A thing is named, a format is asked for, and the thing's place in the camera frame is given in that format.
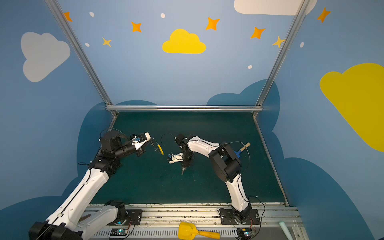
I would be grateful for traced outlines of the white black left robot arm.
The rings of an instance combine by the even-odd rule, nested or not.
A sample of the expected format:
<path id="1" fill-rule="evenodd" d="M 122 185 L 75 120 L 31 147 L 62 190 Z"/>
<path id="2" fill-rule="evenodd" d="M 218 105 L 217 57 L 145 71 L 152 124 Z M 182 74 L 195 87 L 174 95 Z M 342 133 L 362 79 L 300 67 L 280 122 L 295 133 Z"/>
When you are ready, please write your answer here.
<path id="1" fill-rule="evenodd" d="M 110 223 L 127 217 L 123 202 L 109 201 L 101 210 L 81 219 L 91 200 L 102 186 L 116 173 L 121 159 L 145 152 L 150 143 L 149 133 L 127 137 L 121 131 L 110 129 L 100 136 L 101 149 L 87 164 L 83 179 L 68 198 L 43 223 L 36 222 L 29 229 L 31 240 L 88 240 Z"/>

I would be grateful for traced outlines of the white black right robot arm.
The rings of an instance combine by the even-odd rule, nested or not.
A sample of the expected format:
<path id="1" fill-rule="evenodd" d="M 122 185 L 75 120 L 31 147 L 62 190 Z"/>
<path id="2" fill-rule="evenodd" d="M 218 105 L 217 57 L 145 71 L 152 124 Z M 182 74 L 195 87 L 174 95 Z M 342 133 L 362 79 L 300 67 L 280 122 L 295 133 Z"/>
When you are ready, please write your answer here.
<path id="1" fill-rule="evenodd" d="M 192 166 L 194 153 L 201 154 L 211 160 L 214 172 L 218 178 L 225 182 L 230 197 L 231 208 L 235 220 L 243 224 L 252 210 L 242 184 L 241 161 L 229 144 L 216 144 L 201 139 L 198 136 L 184 136 L 179 134 L 174 137 L 176 144 L 182 150 L 180 154 L 169 155 L 169 163 L 180 162 L 182 174 Z"/>

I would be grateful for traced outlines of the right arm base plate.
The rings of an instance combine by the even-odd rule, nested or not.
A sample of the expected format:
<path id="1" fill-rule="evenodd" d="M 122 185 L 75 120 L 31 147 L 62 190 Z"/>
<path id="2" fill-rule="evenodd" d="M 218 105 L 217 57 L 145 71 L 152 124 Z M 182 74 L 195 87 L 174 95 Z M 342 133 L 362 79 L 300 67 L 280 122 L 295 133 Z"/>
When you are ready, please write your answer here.
<path id="1" fill-rule="evenodd" d="M 222 225 L 260 225 L 261 215 L 258 210 L 251 209 L 251 211 L 241 217 L 233 209 L 220 208 L 218 210 L 220 221 Z"/>

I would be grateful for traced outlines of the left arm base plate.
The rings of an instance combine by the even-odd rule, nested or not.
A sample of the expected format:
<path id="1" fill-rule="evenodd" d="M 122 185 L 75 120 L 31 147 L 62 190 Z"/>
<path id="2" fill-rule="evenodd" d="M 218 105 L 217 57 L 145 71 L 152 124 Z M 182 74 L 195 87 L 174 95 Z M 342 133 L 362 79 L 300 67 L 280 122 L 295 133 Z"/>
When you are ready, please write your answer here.
<path id="1" fill-rule="evenodd" d="M 115 226 L 138 226 L 141 224 L 142 210 L 126 210 L 126 216 L 112 223 Z"/>

